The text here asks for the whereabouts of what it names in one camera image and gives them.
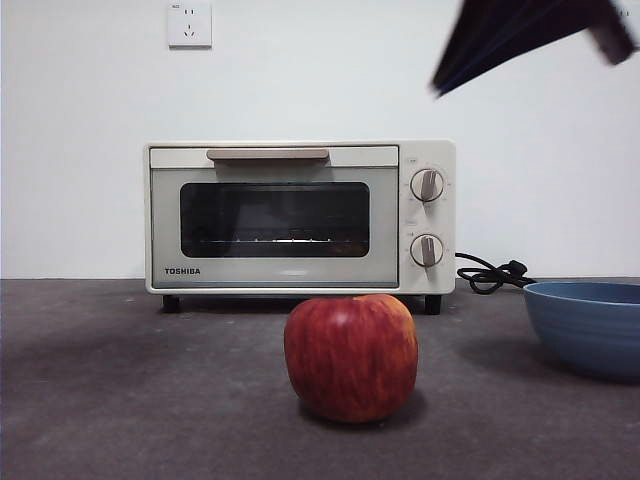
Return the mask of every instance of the black power cord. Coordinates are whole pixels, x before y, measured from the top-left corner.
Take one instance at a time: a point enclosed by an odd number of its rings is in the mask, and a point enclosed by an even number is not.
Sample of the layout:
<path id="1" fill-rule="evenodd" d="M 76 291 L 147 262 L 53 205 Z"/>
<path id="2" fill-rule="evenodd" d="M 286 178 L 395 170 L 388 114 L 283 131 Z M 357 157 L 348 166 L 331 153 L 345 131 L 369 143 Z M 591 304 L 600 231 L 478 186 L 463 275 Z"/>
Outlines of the black power cord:
<path id="1" fill-rule="evenodd" d="M 456 257 L 466 258 L 467 260 L 472 260 L 487 267 L 458 269 L 458 275 L 467 280 L 473 291 L 480 295 L 489 295 L 490 293 L 498 290 L 505 283 L 515 285 L 519 288 L 529 285 L 530 283 L 536 283 L 535 280 L 524 276 L 524 274 L 527 273 L 527 267 L 516 260 L 511 260 L 509 263 L 505 263 L 504 265 L 500 265 L 496 268 L 489 262 L 467 253 L 456 252 Z M 478 287 L 478 284 L 482 283 L 492 283 L 493 285 L 487 288 Z"/>

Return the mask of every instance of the oven knob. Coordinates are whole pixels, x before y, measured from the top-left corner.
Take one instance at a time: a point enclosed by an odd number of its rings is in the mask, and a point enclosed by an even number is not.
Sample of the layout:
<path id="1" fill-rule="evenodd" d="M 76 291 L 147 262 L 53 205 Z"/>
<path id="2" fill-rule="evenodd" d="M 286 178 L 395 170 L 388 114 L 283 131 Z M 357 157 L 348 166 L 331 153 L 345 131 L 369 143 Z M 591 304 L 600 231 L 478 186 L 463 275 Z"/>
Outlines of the oven knob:
<path id="1" fill-rule="evenodd" d="M 438 237 L 420 235 L 411 243 L 411 257 L 423 267 L 433 267 L 442 260 L 444 247 Z"/>
<path id="2" fill-rule="evenodd" d="M 427 168 L 420 170 L 411 179 L 411 191 L 418 200 L 433 202 L 442 195 L 444 180 L 437 170 Z"/>

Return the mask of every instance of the oven door handle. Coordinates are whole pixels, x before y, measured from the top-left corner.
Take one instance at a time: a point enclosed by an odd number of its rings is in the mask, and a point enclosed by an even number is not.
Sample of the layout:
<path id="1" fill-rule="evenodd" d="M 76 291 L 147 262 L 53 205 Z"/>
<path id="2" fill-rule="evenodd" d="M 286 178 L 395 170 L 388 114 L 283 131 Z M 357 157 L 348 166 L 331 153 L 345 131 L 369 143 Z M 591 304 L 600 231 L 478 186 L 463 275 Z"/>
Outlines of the oven door handle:
<path id="1" fill-rule="evenodd" d="M 265 163 L 286 163 L 291 165 L 304 163 L 326 163 L 329 150 L 326 148 L 211 148 L 207 158 L 214 162 L 229 165 L 247 165 Z"/>

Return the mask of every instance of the dark fabric object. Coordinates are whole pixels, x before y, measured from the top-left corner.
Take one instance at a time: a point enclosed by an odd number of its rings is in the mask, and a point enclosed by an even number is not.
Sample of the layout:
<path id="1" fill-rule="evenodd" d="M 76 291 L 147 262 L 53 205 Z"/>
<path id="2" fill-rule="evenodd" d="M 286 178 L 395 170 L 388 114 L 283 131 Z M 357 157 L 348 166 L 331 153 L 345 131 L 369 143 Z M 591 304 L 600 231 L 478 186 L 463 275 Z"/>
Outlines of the dark fabric object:
<path id="1" fill-rule="evenodd" d="M 635 50 L 610 0 L 465 0 L 432 85 L 445 94 L 526 52 L 589 29 L 611 64 Z"/>

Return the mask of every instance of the red apple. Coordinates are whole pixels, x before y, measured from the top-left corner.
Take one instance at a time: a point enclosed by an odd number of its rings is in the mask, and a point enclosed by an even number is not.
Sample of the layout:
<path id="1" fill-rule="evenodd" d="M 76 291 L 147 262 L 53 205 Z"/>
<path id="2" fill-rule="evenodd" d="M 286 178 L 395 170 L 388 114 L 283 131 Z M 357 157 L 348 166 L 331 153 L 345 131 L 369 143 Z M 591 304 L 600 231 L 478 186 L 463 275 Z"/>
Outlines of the red apple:
<path id="1" fill-rule="evenodd" d="M 331 420 L 387 417 L 415 386 L 415 325 L 409 310 L 391 295 L 299 304 L 287 319 L 284 353 L 295 392 Z"/>

